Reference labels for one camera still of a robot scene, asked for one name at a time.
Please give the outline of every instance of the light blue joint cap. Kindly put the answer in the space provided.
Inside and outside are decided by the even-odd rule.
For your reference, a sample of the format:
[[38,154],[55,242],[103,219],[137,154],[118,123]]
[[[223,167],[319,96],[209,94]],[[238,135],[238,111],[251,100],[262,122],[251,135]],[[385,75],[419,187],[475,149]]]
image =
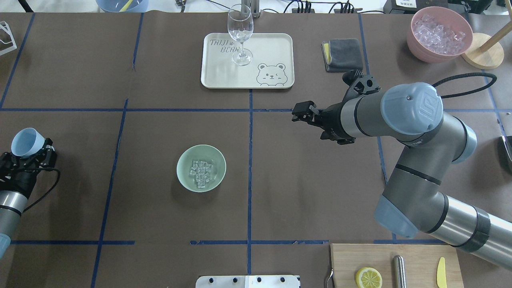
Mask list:
[[441,123],[443,102],[430,84],[402,84],[384,93],[380,112],[391,129],[405,135],[417,135],[433,130]]
[[462,124],[464,125],[467,131],[466,147],[464,148],[464,151],[462,151],[462,154],[460,154],[459,158],[452,161],[453,164],[464,162],[471,156],[471,154],[473,154],[473,152],[477,148],[477,135],[475,134],[475,131],[473,131],[471,127],[466,125],[466,123],[462,122]]
[[382,195],[373,217],[384,228],[407,239],[414,238],[418,233],[418,228]]
[[11,244],[11,237],[0,233],[0,259],[4,256],[5,250]]

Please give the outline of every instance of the folded towel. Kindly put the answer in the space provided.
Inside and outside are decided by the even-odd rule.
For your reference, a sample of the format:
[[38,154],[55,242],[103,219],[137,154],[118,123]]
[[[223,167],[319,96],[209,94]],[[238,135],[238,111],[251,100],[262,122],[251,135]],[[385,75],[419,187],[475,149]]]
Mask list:
[[362,56],[359,40],[332,39],[322,42],[325,70],[327,72],[362,71]]

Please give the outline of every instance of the light green bowl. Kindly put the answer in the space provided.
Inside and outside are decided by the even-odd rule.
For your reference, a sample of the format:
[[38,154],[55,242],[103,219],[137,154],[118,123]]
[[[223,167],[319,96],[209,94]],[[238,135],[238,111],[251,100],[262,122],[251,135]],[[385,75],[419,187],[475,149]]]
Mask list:
[[[203,189],[197,188],[194,177],[190,176],[190,167],[193,160],[207,161],[214,166],[213,179]],[[226,159],[219,149],[213,146],[196,145],[188,148],[181,154],[176,166],[176,174],[183,187],[192,192],[207,192],[217,187],[222,182],[222,179],[224,179],[226,175]]]

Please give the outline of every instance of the wine glass stem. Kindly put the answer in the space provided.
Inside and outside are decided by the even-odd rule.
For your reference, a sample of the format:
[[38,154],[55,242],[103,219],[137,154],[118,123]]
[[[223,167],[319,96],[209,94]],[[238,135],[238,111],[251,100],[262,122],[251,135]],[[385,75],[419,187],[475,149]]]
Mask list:
[[244,50],[244,43],[243,42],[240,42],[242,44],[242,50],[240,50],[240,57],[245,57],[245,50]]

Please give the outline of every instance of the lemon half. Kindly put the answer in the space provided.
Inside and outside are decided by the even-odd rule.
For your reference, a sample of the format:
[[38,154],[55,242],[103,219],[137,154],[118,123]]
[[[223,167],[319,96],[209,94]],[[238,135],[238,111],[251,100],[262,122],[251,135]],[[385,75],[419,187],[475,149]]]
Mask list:
[[355,274],[355,282],[358,288],[381,288],[382,276],[376,269],[364,267]]

